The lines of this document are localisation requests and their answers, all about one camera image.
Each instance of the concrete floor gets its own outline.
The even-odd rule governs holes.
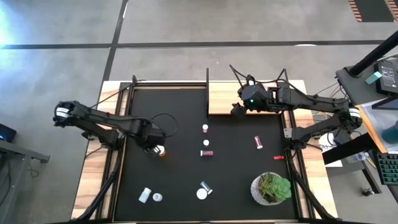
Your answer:
[[[1,44],[111,43],[122,0],[2,0]],[[182,41],[377,40],[394,23],[359,23],[348,0],[137,0],[125,12],[120,43]],[[303,79],[308,93],[335,82],[334,73],[374,45],[119,49],[110,80],[232,80],[228,65],[260,79],[282,68]],[[77,128],[53,127],[60,100],[93,104],[109,49],[0,50],[0,123],[18,131],[16,144],[51,154],[40,176],[26,184],[16,223],[70,218],[87,142]],[[337,211],[349,221],[394,223],[398,209],[388,190],[364,198],[362,173],[330,179]]]

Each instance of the green keyboard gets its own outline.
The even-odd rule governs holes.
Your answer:
[[[398,154],[378,152],[375,158],[381,184],[398,185]]]

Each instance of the small white cap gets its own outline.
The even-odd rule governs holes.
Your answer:
[[[144,189],[144,193],[150,194],[151,192],[152,192],[152,190],[147,187]]]
[[[152,198],[154,199],[155,202],[159,202],[163,199],[163,196],[159,193],[155,193]]]
[[[207,191],[206,191],[205,189],[199,189],[199,190],[197,191],[197,197],[198,197],[200,200],[205,199],[205,198],[207,197]]]

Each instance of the computer monitor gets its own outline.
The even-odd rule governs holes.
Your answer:
[[[398,110],[398,94],[372,105],[375,110]]]

